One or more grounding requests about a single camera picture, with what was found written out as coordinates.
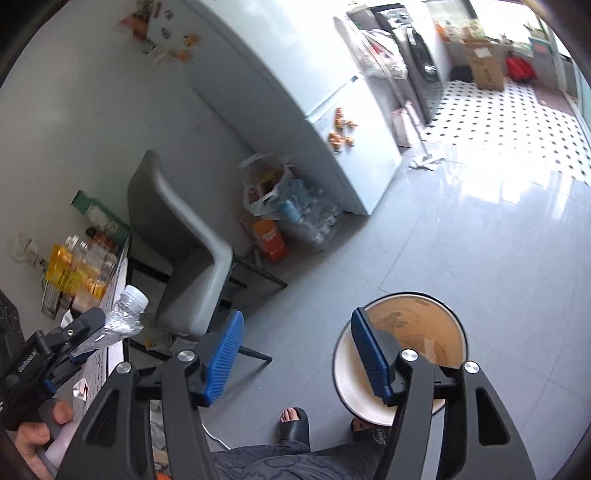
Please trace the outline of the person's left hand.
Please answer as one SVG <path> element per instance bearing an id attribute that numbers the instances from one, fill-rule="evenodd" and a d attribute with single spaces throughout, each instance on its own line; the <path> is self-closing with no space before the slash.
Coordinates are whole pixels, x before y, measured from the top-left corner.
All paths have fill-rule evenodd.
<path id="1" fill-rule="evenodd" d="M 53 420 L 59 425 L 65 425 L 73 420 L 74 413 L 71 406 L 58 400 L 52 410 Z M 43 447 L 50 440 L 50 431 L 45 423 L 24 422 L 14 437 L 13 443 L 17 451 L 38 479 L 53 479 L 53 476 L 37 454 L 37 449 Z"/>

